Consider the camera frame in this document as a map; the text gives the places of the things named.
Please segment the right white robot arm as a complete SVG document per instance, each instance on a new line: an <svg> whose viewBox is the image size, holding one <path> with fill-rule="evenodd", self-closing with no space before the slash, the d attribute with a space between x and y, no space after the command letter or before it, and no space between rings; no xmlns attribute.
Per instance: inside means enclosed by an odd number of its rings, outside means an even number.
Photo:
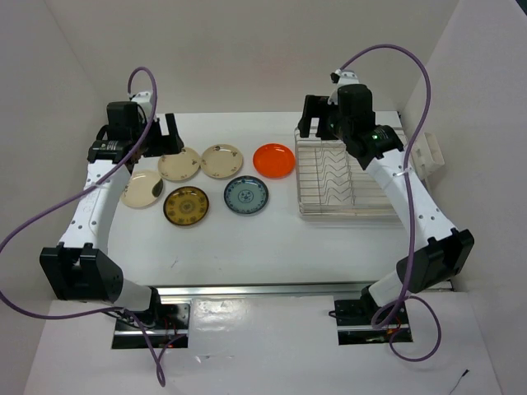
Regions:
<svg viewBox="0 0 527 395"><path fill-rule="evenodd" d="M307 95L297 129L302 138L318 122L316 136L340 140L346 152L378 184L408 232L408 254L395 269L361 293L361 316L387 325L404 300L458 275L474 246L436 205L409 165L408 148L395 130L376 122L373 96L363 84L340 86L336 96Z"/></svg>

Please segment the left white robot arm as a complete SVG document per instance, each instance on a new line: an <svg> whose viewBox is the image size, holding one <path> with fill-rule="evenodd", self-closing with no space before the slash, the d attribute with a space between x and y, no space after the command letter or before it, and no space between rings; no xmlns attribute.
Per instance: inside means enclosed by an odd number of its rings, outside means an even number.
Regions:
<svg viewBox="0 0 527 395"><path fill-rule="evenodd" d="M135 161L141 156L179 153L184 147L174 115L148 122L152 106L147 92L107 105L108 123L88 151L88 193L79 199L57 246L40 253L40 265L59 300L125 308L148 329L157 327L164 317L159 294L125 278L109 256L108 241L118 204L146 208L163 191L162 177L156 171L130 171Z"/></svg>

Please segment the orange plate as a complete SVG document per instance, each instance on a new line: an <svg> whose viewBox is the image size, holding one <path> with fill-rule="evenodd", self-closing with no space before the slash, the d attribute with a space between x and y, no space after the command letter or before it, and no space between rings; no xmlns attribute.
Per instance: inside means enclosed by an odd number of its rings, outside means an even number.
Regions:
<svg viewBox="0 0 527 395"><path fill-rule="evenodd" d="M288 176L296 166L293 152L278 143L269 143L259 147L253 154L253 165L257 172L270 179Z"/></svg>

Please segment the cream floral plate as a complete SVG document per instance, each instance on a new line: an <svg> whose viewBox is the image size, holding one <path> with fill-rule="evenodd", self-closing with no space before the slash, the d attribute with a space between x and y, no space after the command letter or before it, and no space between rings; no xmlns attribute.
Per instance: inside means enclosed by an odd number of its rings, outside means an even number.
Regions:
<svg viewBox="0 0 527 395"><path fill-rule="evenodd" d="M207 148L201 155L201 170L214 179L226 179L238 173L244 157L235 146L217 144Z"/></svg>
<svg viewBox="0 0 527 395"><path fill-rule="evenodd" d="M157 169L163 179L182 182L194 177L200 164L201 156L194 149L186 147L179 154L161 156Z"/></svg>

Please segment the yellow patterned plate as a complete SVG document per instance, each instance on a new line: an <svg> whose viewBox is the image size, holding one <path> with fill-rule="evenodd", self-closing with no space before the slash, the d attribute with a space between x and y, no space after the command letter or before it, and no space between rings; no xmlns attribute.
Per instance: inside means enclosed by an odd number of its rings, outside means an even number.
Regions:
<svg viewBox="0 0 527 395"><path fill-rule="evenodd" d="M184 186L168 194L163 203L163 214L172 225L188 227L202 221L209 207L208 196L202 189Z"/></svg>

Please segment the cream plate with dark blotch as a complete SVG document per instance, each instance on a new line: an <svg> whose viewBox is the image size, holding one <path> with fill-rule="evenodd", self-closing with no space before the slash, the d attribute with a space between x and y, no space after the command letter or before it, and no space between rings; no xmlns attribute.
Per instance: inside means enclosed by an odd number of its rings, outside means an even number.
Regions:
<svg viewBox="0 0 527 395"><path fill-rule="evenodd" d="M149 207L158 200L163 189L163 178L158 173L152 170L134 172L120 196L120 201L134 209Z"/></svg>

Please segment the blue white patterned plate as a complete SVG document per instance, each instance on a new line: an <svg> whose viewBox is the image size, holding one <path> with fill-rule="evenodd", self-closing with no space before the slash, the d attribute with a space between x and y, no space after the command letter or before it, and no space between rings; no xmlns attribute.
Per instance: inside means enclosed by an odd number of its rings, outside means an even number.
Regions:
<svg viewBox="0 0 527 395"><path fill-rule="evenodd" d="M269 200L267 185L260 179L243 175L232 179L224 189L223 200L236 214L250 216L262 211Z"/></svg>

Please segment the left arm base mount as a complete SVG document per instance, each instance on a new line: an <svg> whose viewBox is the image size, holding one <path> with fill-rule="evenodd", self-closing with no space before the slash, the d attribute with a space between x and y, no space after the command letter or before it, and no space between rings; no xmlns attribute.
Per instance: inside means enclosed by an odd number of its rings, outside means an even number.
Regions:
<svg viewBox="0 0 527 395"><path fill-rule="evenodd" d="M162 304L157 313L136 312L152 347L183 349L189 344L189 302ZM123 313L108 313L115 320L111 348L114 350L146 349L147 343L139 325Z"/></svg>

